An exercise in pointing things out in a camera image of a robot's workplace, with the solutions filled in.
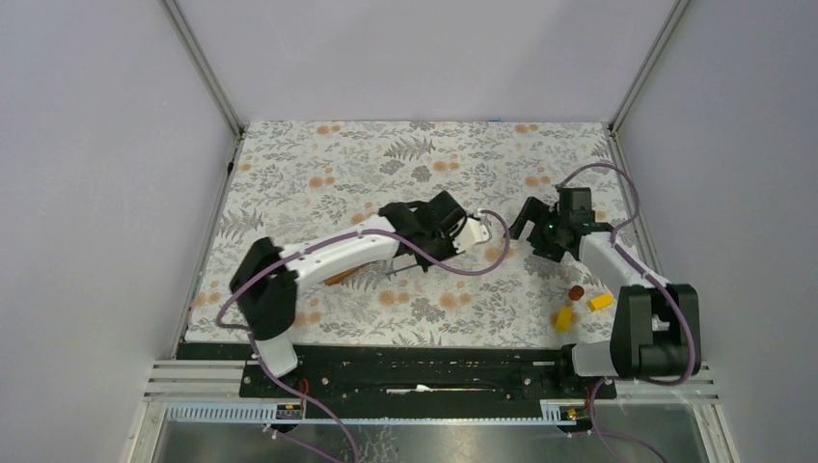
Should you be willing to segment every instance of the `yellow block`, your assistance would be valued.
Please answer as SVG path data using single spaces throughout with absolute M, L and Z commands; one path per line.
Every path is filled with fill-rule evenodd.
M 591 312 L 601 311 L 605 309 L 610 304 L 614 303 L 614 297 L 611 296 L 609 293 L 605 293 L 601 296 L 596 296 L 593 299 L 588 301 L 588 308 Z
M 562 331 L 565 333 L 568 331 L 568 328 L 571 327 L 571 318 L 574 317 L 574 311 L 567 307 L 563 307 L 559 309 L 557 313 L 557 321 L 554 322 L 554 327 L 557 328 L 557 331 Z

